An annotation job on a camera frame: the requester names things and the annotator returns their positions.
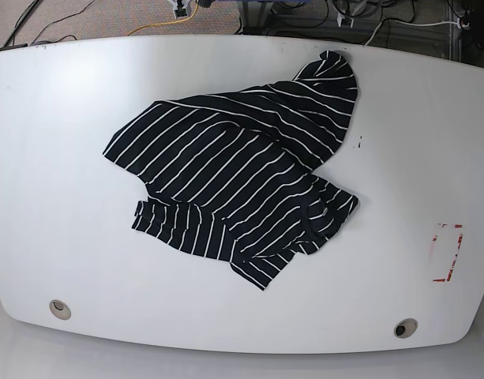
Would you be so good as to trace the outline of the white power strip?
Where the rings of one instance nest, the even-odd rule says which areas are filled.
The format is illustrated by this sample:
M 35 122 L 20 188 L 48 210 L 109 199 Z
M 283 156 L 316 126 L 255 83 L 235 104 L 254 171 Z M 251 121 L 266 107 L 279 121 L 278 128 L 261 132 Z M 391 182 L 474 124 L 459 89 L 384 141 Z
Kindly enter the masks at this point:
M 190 0 L 167 0 L 171 4 L 174 18 L 176 20 L 190 17 L 192 14 Z

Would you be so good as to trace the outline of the navy white striped t-shirt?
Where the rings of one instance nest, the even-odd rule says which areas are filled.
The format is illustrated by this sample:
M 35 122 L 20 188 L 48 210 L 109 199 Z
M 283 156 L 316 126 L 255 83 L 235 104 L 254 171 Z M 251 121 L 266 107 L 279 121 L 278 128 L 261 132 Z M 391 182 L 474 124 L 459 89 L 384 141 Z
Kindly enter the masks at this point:
M 103 155 L 145 186 L 134 230 L 226 262 L 264 290 L 358 206 L 315 175 L 342 146 L 357 96 L 348 61 L 324 51 L 290 80 L 156 101 Z

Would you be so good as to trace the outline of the red tape rectangle marking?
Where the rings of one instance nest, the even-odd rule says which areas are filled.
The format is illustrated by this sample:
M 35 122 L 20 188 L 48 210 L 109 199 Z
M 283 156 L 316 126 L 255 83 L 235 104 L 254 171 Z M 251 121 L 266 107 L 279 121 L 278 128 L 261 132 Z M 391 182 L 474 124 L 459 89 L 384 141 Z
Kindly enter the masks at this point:
M 439 223 L 434 232 L 428 276 L 433 283 L 447 283 L 451 280 L 463 241 L 463 225 Z

